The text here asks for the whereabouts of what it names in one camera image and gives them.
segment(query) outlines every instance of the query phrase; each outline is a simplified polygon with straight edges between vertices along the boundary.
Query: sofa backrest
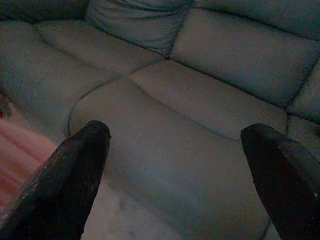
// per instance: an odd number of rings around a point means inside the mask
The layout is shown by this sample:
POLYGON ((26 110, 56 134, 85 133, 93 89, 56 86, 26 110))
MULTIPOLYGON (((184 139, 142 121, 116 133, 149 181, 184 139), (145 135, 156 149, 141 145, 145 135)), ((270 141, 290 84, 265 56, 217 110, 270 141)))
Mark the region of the sofa backrest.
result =
POLYGON ((199 0, 171 58, 285 107, 320 52, 320 1, 199 0))
POLYGON ((319 0, 90 0, 86 20, 287 108, 319 59, 319 13, 319 0))

